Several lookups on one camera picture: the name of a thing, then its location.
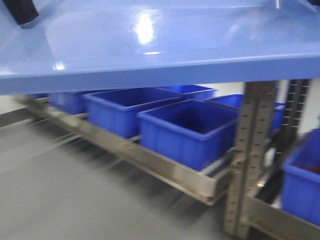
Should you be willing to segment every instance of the black object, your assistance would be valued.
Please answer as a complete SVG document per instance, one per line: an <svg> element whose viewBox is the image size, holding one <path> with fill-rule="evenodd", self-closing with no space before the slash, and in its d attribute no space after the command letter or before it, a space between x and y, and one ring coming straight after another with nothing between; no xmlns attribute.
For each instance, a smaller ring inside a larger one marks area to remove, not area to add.
<svg viewBox="0 0 320 240"><path fill-rule="evenodd" d="M312 5L318 5L320 6L320 0L308 0L309 3L311 3Z"/></svg>
<svg viewBox="0 0 320 240"><path fill-rule="evenodd" d="M39 16L33 0L3 0L16 22L26 24Z"/></svg>

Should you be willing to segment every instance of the blue storage bin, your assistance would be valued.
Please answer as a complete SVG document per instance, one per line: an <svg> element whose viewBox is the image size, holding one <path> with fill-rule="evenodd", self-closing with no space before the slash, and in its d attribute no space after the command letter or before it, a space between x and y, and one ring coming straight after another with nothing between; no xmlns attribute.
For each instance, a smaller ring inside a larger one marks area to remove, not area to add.
<svg viewBox="0 0 320 240"><path fill-rule="evenodd" d="M197 100L140 112L140 144L200 171L234 146L237 115Z"/></svg>
<svg viewBox="0 0 320 240"><path fill-rule="evenodd" d="M282 209L320 226L320 129L288 157L282 189Z"/></svg>
<svg viewBox="0 0 320 240"><path fill-rule="evenodd" d="M166 89L175 93L181 94L184 100L196 99L205 100L215 96L217 89L198 86L198 85L178 85L178 86L161 86L161 89Z"/></svg>
<svg viewBox="0 0 320 240"><path fill-rule="evenodd" d="M209 102L220 103L223 105L235 107L237 109L241 108L243 100L244 100L244 95L240 93L208 99ZM273 120L270 126L270 132L272 135L281 127L282 120L285 114L285 107L286 107L285 103L282 103L282 102L275 103L275 107L273 111Z"/></svg>
<svg viewBox="0 0 320 240"><path fill-rule="evenodd" d="M181 101L179 94L158 88L133 88L84 96L88 120L123 138L139 135L137 113Z"/></svg>
<svg viewBox="0 0 320 240"><path fill-rule="evenodd" d="M86 112L83 95L101 91L53 92L48 94L48 101L67 113L82 114Z"/></svg>
<svg viewBox="0 0 320 240"><path fill-rule="evenodd" d="M48 93L33 93L33 94L28 94L28 96L34 99L42 99L42 98L47 98Z"/></svg>

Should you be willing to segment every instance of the blue plastic bin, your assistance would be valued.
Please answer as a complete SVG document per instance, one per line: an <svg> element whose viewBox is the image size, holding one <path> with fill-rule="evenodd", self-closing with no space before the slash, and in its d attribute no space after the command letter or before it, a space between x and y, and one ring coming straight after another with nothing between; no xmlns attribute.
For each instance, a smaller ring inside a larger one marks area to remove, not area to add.
<svg viewBox="0 0 320 240"><path fill-rule="evenodd" d="M83 95L100 91L76 91L49 93L49 103L70 114L82 114L86 112Z"/></svg>
<svg viewBox="0 0 320 240"><path fill-rule="evenodd" d="M220 103L227 106L232 106L240 109L244 100L244 95L240 93L214 97L208 99L209 102ZM286 104L282 102L276 102L273 111L273 120L270 126L270 132L273 135L277 130L280 129L282 120L285 114Z"/></svg>
<svg viewBox="0 0 320 240"><path fill-rule="evenodd" d="M181 101L179 94L158 88L133 88L84 96L88 120L123 138L139 135L137 113Z"/></svg>
<svg viewBox="0 0 320 240"><path fill-rule="evenodd" d="M28 94L28 96L34 99L42 99L42 98L47 98L48 93L33 93L33 94Z"/></svg>
<svg viewBox="0 0 320 240"><path fill-rule="evenodd" d="M215 96L217 89L198 86L198 85L178 85L178 86L161 86L161 89L166 89L175 93L181 94L184 100L196 99L205 100Z"/></svg>
<svg viewBox="0 0 320 240"><path fill-rule="evenodd" d="M282 209L320 226L320 129L289 156L282 189Z"/></svg>
<svg viewBox="0 0 320 240"><path fill-rule="evenodd" d="M237 115L197 100L140 112L140 144L200 171L234 146Z"/></svg>

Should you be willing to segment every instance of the metal shelf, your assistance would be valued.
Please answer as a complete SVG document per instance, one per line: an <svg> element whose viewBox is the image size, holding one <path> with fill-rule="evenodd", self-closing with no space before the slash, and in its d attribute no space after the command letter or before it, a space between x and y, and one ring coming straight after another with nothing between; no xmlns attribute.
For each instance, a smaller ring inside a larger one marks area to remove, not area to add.
<svg viewBox="0 0 320 240"><path fill-rule="evenodd" d="M84 115L70 115L46 103L28 96L17 100L39 117L81 135L89 142L125 159L148 174L183 191L206 205L213 205L227 191L231 181L229 163L234 149L209 165L203 171L195 171L176 161L153 152L137 143L137 138L125 139L86 121Z"/></svg>
<svg viewBox="0 0 320 240"><path fill-rule="evenodd" d="M319 239L320 227L274 206L279 197L283 172L281 162L266 172L246 197L247 223L278 240Z"/></svg>

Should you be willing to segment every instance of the blue tabletop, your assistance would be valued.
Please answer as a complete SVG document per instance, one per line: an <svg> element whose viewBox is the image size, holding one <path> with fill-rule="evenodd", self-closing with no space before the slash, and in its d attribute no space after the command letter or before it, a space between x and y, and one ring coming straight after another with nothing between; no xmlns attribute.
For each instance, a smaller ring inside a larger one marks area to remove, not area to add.
<svg viewBox="0 0 320 240"><path fill-rule="evenodd" d="M0 95L320 77L307 0L0 1Z"/></svg>

